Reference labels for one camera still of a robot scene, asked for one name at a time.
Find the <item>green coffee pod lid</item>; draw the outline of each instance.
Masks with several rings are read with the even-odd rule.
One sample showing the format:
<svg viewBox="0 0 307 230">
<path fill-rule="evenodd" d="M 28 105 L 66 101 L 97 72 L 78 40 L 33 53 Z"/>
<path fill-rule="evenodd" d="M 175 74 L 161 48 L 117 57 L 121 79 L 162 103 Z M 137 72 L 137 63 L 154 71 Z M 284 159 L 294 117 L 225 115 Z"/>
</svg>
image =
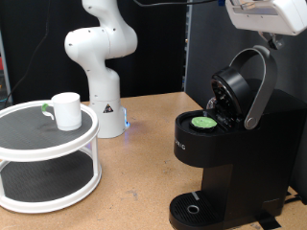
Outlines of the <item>green coffee pod lid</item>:
<svg viewBox="0 0 307 230">
<path fill-rule="evenodd" d="M 194 127 L 200 128 L 211 128 L 217 125 L 217 123 L 212 118 L 208 117 L 195 117 L 192 119 L 191 123 Z"/>
</svg>

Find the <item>black panel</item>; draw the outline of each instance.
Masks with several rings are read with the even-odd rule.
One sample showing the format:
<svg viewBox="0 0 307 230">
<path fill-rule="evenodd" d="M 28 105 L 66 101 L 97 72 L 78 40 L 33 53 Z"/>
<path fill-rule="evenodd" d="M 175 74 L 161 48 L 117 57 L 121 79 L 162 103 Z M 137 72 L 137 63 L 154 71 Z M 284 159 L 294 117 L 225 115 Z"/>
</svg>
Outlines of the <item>black panel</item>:
<svg viewBox="0 0 307 230">
<path fill-rule="evenodd" d="M 1 171 L 5 196 L 43 202 L 69 196 L 93 177 L 92 159 L 81 151 L 47 161 L 11 162 Z"/>
<path fill-rule="evenodd" d="M 139 41 L 134 54 L 106 64 L 120 76 L 121 96 L 180 91 L 186 7 L 140 8 L 132 0 L 118 0 L 118 5 Z M 44 36 L 47 6 L 48 0 L 0 1 L 12 86 L 25 74 L 35 47 Z M 98 26 L 98 20 L 83 9 L 82 0 L 51 0 L 50 19 L 49 36 L 37 52 L 28 78 L 13 93 L 15 104 L 50 99 L 64 91 L 77 92 L 82 101 L 88 101 L 86 74 L 66 55 L 64 39 L 70 31 Z"/>
<path fill-rule="evenodd" d="M 284 36 L 286 46 L 272 51 L 279 74 L 276 88 L 307 102 L 307 32 L 298 36 Z M 214 96 L 210 80 L 214 73 L 230 64 L 242 50 L 254 45 L 266 46 L 257 32 L 237 30 L 231 23 L 225 7 L 216 3 L 193 6 L 186 92 L 200 106 L 206 107 Z M 242 75 L 262 78 L 260 59 L 252 58 Z M 307 127 L 304 129 L 292 186 L 307 197 Z"/>
</svg>

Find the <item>white mug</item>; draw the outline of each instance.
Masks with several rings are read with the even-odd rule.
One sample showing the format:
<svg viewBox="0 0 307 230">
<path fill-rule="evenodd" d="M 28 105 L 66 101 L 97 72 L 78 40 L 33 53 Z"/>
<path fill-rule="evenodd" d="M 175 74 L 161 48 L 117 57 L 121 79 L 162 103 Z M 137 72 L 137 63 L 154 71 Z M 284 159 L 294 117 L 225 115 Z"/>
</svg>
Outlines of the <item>white mug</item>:
<svg viewBox="0 0 307 230">
<path fill-rule="evenodd" d="M 54 105 L 54 111 L 59 130 L 75 130 L 82 125 L 82 113 L 79 94 L 60 93 L 55 95 L 51 101 Z M 43 114 L 53 118 L 53 116 L 48 112 L 43 111 Z"/>
</svg>

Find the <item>white device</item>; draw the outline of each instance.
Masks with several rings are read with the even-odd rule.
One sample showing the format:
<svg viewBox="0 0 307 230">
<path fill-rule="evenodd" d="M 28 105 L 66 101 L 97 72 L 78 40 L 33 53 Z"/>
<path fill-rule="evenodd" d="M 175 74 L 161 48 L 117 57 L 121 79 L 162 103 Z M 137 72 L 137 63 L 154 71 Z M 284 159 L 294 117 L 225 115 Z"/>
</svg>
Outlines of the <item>white device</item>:
<svg viewBox="0 0 307 230">
<path fill-rule="evenodd" d="M 83 7 L 98 18 L 100 27 L 70 32 L 65 38 L 65 51 L 88 77 L 89 107 L 100 124 L 98 137 L 112 138 L 129 126 L 126 109 L 121 106 L 119 76 L 106 67 L 105 60 L 133 53 L 137 36 L 119 13 L 117 0 L 83 0 Z"/>
<path fill-rule="evenodd" d="M 225 5 L 237 29 L 298 35 L 307 27 L 305 0 L 226 0 Z"/>
</svg>

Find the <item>drip tray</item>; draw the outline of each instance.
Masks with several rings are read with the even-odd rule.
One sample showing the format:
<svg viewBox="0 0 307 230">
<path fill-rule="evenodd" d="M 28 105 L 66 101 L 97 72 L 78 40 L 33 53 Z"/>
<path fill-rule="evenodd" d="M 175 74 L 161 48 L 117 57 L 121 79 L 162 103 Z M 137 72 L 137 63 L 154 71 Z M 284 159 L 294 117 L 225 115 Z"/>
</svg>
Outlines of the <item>drip tray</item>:
<svg viewBox="0 0 307 230">
<path fill-rule="evenodd" d="M 223 229 L 223 222 L 202 191 L 179 195 L 170 205 L 170 222 L 177 230 Z"/>
<path fill-rule="evenodd" d="M 92 158 L 78 150 L 47 161 L 10 162 L 0 175 L 7 198 L 43 202 L 77 192 L 94 174 Z"/>
</svg>

